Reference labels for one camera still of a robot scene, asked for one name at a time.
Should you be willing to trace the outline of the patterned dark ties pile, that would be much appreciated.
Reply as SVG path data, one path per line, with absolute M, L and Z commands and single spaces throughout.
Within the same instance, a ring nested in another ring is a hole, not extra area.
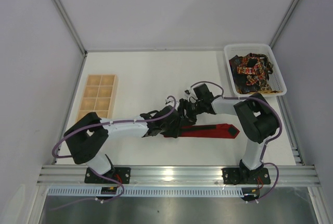
M 268 83 L 274 66 L 266 55 L 255 53 L 246 56 L 236 55 L 228 63 L 237 93 L 280 93 L 273 90 Z

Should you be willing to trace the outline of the red necktie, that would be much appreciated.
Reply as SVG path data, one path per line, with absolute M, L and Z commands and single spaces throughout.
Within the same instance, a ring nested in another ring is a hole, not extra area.
M 180 137 L 235 139 L 240 131 L 227 123 L 216 125 L 193 125 L 180 128 Z

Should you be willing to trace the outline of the white plastic basket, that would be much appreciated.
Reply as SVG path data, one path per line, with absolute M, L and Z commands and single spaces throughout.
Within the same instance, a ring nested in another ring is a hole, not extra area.
M 279 66 L 275 59 L 272 49 L 266 44 L 260 43 L 244 43 L 244 44 L 229 44 L 224 47 L 224 56 L 226 62 L 231 60 L 234 56 L 244 56 L 245 54 L 265 54 L 268 57 L 268 60 L 273 64 L 273 74 L 269 75 L 268 84 L 271 86 L 273 91 L 277 93 L 264 93 L 261 94 L 264 97 L 275 97 L 283 96 L 287 93 L 287 88 L 285 82 L 281 75 Z

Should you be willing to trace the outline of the wooden compartment box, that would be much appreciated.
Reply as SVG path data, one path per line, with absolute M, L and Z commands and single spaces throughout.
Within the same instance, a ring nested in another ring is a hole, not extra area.
M 118 77 L 116 74 L 89 74 L 84 87 L 76 121 L 85 115 L 95 112 L 99 118 L 111 118 Z

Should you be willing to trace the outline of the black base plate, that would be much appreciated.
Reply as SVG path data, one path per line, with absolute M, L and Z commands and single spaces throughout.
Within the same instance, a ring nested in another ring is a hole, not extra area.
M 225 185 L 271 184 L 268 169 L 264 167 L 255 170 L 248 170 L 247 168 L 240 167 L 227 167 L 222 169 L 222 177 Z
M 124 186 L 130 183 L 130 177 L 130 167 L 115 167 L 104 175 L 97 175 L 91 168 L 87 168 L 84 183 L 101 184 L 102 187 L 98 193 L 97 199 L 102 202 L 107 202 L 124 194 Z

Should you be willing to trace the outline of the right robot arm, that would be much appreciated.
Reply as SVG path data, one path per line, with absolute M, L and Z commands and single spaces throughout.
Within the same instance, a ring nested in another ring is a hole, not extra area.
M 207 85 L 201 84 L 193 89 L 195 97 L 180 99 L 177 111 L 182 119 L 190 123 L 203 113 L 237 116 L 247 140 L 246 151 L 239 162 L 240 171 L 250 175 L 263 167 L 263 156 L 267 144 L 281 135 L 282 123 L 276 111 L 261 93 L 245 97 L 213 95 Z

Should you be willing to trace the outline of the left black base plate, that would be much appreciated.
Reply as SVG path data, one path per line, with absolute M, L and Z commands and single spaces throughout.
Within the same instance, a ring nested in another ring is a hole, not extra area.
M 102 187 L 98 193 L 97 199 L 102 202 L 107 202 L 124 194 L 124 186 L 130 183 L 130 177 L 130 167 L 115 167 L 104 175 L 97 175 L 91 168 L 87 168 L 84 183 L 101 184 Z

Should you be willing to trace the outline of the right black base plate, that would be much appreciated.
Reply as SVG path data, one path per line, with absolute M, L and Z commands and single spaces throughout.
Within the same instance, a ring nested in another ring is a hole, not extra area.
M 225 185 L 271 184 L 268 169 L 264 167 L 255 170 L 248 170 L 247 168 L 240 167 L 227 167 L 222 169 L 222 177 Z

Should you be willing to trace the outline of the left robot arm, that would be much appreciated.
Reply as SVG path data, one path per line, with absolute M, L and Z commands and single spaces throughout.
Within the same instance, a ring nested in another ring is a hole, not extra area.
M 111 120 L 88 113 L 64 135 L 70 156 L 77 165 L 86 164 L 100 175 L 114 173 L 110 158 L 101 152 L 105 142 L 121 138 L 145 138 L 163 132 L 178 133 L 181 117 L 177 109 L 140 114 L 134 119 Z

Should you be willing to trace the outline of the aluminium mounting rail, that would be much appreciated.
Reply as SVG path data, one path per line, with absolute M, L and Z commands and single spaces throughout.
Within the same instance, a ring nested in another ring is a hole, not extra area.
M 225 185 L 222 169 L 234 166 L 120 166 L 130 167 L 129 185 L 141 186 L 214 186 Z M 320 186 L 314 166 L 267 165 L 271 182 L 282 186 Z M 83 185 L 86 165 L 44 165 L 39 185 Z

